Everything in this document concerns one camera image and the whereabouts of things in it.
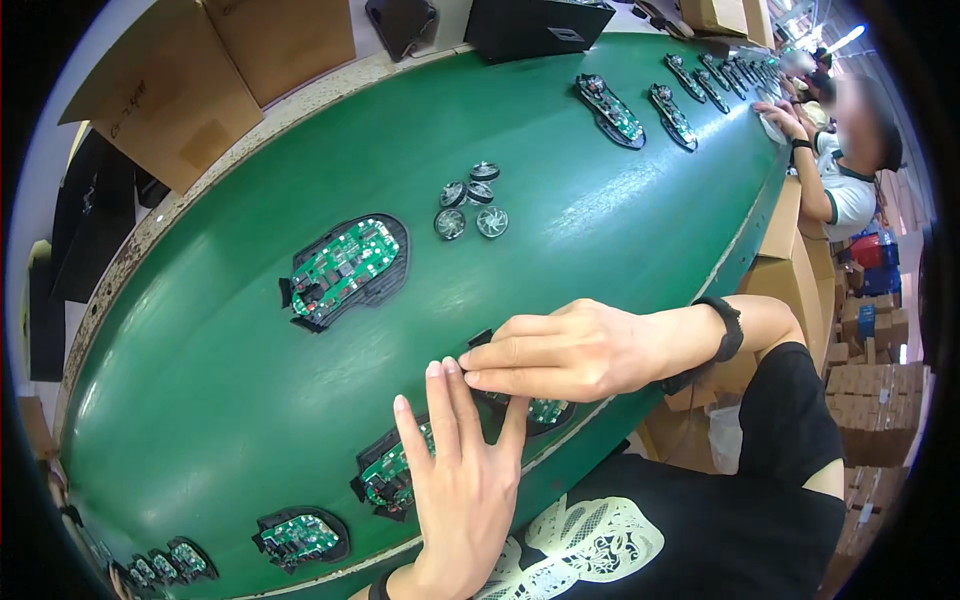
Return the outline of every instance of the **black smartwatch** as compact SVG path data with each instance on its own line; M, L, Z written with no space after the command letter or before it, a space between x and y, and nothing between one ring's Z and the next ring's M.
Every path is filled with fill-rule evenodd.
M730 306L726 300L711 296L698 298L691 306L697 304L706 304L715 310L723 320L723 325L727 329L727 332L724 333L720 339L720 348L717 349L713 358L699 367L687 369L682 373L667 377L660 382L660 389L663 390L663 393L667 396L676 395L686 386L696 381L713 363L724 363L732 359L740 351L740 346L743 344L743 329L740 328L740 311Z

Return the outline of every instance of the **white shirt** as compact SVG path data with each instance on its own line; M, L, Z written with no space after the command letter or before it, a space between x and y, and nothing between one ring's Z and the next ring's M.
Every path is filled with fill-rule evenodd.
M833 209L833 218L824 224L827 240L839 242L868 226L876 212L874 177L867 177L837 164L843 156L833 133L819 132L813 138L817 149L817 171Z

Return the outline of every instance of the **hand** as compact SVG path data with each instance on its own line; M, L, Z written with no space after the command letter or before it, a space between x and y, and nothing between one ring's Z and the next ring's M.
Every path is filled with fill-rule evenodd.
M430 363L426 400L436 458L406 398L394 401L423 549L413 567L396 580L391 576L387 591L394 600L464 600L487 582L510 532L530 398L510 401L496 445L484 442L470 390L452 358Z
M120 573L117 572L116 567L111 564L109 572L110 582L113 584L113 591L116 592L117 597L120 598L120 600L132 600L133 596L130 594L127 586L124 585L123 580L120 579Z
M782 132L794 139L806 139L806 130L796 118L787 114L783 108L777 108L767 102L754 103L754 110L776 123Z
M460 364L477 390L591 402L657 378L656 329L638 334L647 322L594 300L575 300L549 316L512 317Z

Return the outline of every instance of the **electronic component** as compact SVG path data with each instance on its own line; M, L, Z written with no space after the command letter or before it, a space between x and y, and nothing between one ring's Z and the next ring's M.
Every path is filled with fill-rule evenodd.
M340 224L298 253L292 276L280 280L283 305L297 314L291 323L320 333L347 306L384 301L390 294L382 292L393 293L406 278L406 240L399 221L375 214ZM404 266L397 272L391 267L398 260ZM368 292L357 295L360 276ZM371 288L369 282L376 277Z
M666 54L663 55L663 64L666 65L666 68L670 69L674 75L677 76L677 80L680 82L680 85L693 96L693 99L697 102L705 103L707 101L707 94L704 90L693 81L693 78L689 73L684 69L684 59L675 54Z
M713 76L713 79L717 82L720 87L723 87L725 90L730 91L730 82L727 81L727 78L723 76L717 65L713 62L713 55L710 53L702 54L699 57L700 62L707 68L707 71L710 72L710 75Z
M484 329L467 340L467 348L476 348L488 344L493 337L492 329ZM482 392L470 389L475 401L490 406L494 414L503 419L506 416L506 407L510 404L510 397L497 392ZM566 400L552 400L548 398L533 398L527 409L527 437L533 437L550 431L565 422L573 415L574 406Z
M440 193L440 206L443 208L456 208L463 204L467 199L467 187L460 181L451 181L444 186L444 191Z
M673 90L666 85L653 84L647 93L650 102L660 112L660 121L667 133L689 151L697 149L697 136L687 123L686 117L673 102Z
M474 181L493 181L500 177L500 167L493 162L481 160L470 169L470 178Z
M186 583L177 568L173 566L170 557L166 553L153 549L149 554L150 564L154 568L156 576L161 582L167 586Z
M694 69L693 77L704 89L704 91L707 93L707 96L709 96L710 100L714 103L714 105L717 108L720 108L720 112L729 114L730 105L728 105L727 101L723 99L723 96L720 95L720 92L714 89L713 85L710 84L710 74L704 69Z
M420 415L417 425L426 440L427 450L435 453L433 431L428 415ZM403 451L399 433L392 429L376 443L357 455L360 474L350 486L361 502L375 506L373 513L394 520L406 518L406 510L414 503L413 479Z
M445 208L433 218L433 229L444 240L455 240L467 228L467 217L459 208Z
M467 184L467 198L471 204L489 204L493 202L493 190L482 181L471 181Z
M170 562L180 570L180 575L188 582L201 577L217 579L217 569L197 544L187 538L173 538L167 542L170 548Z
M507 212L499 206L487 206L477 214L477 228L487 239L503 235L509 224Z
M132 558L133 562L131 563L131 566L139 571L139 573L143 575L143 578L146 579L150 584L155 582L156 572L150 567L150 563L147 561L147 559L139 554L134 554Z
M607 137L627 148L643 148L647 141L643 127L627 105L607 88L602 77L578 75L573 86L577 97L594 111L593 119Z
M349 554L347 528L336 516L313 507L284 509L256 521L253 543L288 574L307 561L334 563Z
M729 60L725 60L723 65L720 67L720 70L723 71L723 74L727 76L727 79L730 80L730 83L733 85L733 91L736 92L736 95L741 99L747 99L747 85L743 83L743 78L740 77L740 74L737 73L736 67L733 66L733 63Z

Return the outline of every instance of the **white cloth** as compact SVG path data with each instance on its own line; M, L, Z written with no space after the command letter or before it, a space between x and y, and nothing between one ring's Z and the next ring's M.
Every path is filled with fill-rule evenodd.
M601 498L567 508L566 494L530 523L525 540L546 558L520 568L520 544L507 538L475 600L549 600L580 580L623 579L650 563L664 544L633 500Z
M874 218L876 192L874 177L855 173L837 164L843 156L833 133L817 133L817 171L833 208L833 218L824 225L824 235L831 242L845 240L862 231Z

